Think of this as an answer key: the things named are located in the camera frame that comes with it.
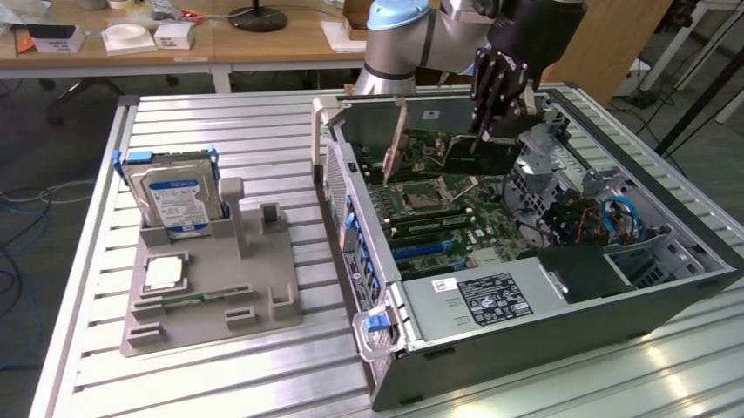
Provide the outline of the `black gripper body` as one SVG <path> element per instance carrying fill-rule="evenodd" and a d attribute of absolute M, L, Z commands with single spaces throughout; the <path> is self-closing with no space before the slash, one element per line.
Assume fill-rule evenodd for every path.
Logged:
<path fill-rule="evenodd" d="M 584 16 L 584 1 L 505 1 L 489 28 L 489 43 L 519 67 L 527 65 L 528 77 L 539 82 L 563 57 Z"/>

